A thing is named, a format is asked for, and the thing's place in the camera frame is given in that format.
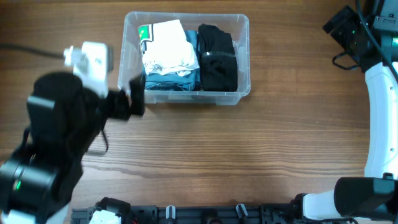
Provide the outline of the clear plastic storage container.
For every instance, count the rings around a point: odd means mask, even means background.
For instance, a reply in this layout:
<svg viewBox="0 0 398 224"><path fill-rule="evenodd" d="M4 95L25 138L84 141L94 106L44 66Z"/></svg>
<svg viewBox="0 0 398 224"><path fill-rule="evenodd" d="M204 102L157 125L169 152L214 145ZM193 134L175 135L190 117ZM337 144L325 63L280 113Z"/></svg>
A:
<svg viewBox="0 0 398 224"><path fill-rule="evenodd" d="M210 103L236 105L251 91L249 19L244 14L198 14L177 12L132 11L125 16L118 88L130 92L129 81L142 70L138 27L146 24L180 20L185 30L197 30L201 24L217 26L231 34L238 67L238 88L235 92L221 91L145 91L145 102Z"/></svg>

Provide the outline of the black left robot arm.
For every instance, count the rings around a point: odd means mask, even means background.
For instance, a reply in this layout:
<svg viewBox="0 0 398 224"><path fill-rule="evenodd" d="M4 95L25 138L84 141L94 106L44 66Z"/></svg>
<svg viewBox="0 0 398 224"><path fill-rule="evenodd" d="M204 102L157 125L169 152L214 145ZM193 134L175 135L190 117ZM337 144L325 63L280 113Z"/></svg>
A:
<svg viewBox="0 0 398 224"><path fill-rule="evenodd" d="M1 166L1 210L46 223L66 207L83 174L81 160L108 119L128 120L145 112L142 73L130 79L131 93L109 91L105 98L70 72L38 78L27 100L30 125L22 142Z"/></svg>

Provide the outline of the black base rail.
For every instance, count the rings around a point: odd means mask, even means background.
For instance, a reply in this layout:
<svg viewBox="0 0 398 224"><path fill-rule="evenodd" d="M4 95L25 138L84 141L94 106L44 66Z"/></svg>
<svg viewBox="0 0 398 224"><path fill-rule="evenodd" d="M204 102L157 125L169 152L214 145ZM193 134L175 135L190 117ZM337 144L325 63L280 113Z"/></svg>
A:
<svg viewBox="0 0 398 224"><path fill-rule="evenodd" d="M132 206L122 223L128 224L283 224L296 221L285 211L287 206L248 206L238 204L229 207L167 207Z"/></svg>

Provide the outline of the dark teal cloth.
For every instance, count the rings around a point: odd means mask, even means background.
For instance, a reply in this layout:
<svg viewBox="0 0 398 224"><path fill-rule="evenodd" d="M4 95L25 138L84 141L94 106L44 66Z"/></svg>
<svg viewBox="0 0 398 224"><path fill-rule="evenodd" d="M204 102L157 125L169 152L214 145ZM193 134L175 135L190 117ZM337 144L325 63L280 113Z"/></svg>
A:
<svg viewBox="0 0 398 224"><path fill-rule="evenodd" d="M198 28L201 85L204 91L234 92L238 89L238 64L231 34L217 26Z"/></svg>

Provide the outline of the white printed t-shirt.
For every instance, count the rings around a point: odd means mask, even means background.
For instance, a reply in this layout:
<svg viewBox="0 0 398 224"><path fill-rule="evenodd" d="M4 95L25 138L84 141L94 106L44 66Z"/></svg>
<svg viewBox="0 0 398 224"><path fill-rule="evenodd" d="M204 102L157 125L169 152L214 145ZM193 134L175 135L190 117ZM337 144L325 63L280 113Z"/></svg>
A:
<svg viewBox="0 0 398 224"><path fill-rule="evenodd" d="M184 77L199 68L196 50L180 20L142 25L137 31L146 74L176 73Z"/></svg>

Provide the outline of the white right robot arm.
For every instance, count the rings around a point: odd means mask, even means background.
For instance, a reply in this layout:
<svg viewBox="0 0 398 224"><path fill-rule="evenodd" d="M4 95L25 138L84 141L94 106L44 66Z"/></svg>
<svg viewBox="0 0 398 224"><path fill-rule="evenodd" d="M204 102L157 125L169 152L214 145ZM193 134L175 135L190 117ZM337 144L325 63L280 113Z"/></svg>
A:
<svg viewBox="0 0 398 224"><path fill-rule="evenodd" d="M332 190L298 195L292 222L350 222L359 218L397 223L397 1L355 2L323 30L364 73L369 96L369 151L363 177L342 177Z"/></svg>

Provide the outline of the blue cloth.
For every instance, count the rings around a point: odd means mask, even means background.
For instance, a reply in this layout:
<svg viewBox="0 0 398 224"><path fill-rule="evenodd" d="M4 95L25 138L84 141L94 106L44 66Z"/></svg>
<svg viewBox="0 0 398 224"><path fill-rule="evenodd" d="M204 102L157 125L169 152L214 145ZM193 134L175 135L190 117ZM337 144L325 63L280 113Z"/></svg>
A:
<svg viewBox="0 0 398 224"><path fill-rule="evenodd" d="M185 34L187 40L196 50L198 59L197 32L188 30L185 31ZM146 74L146 90L193 91L198 83L200 83L200 66L184 77L180 77L176 73L169 73L166 75L159 75L157 73Z"/></svg>

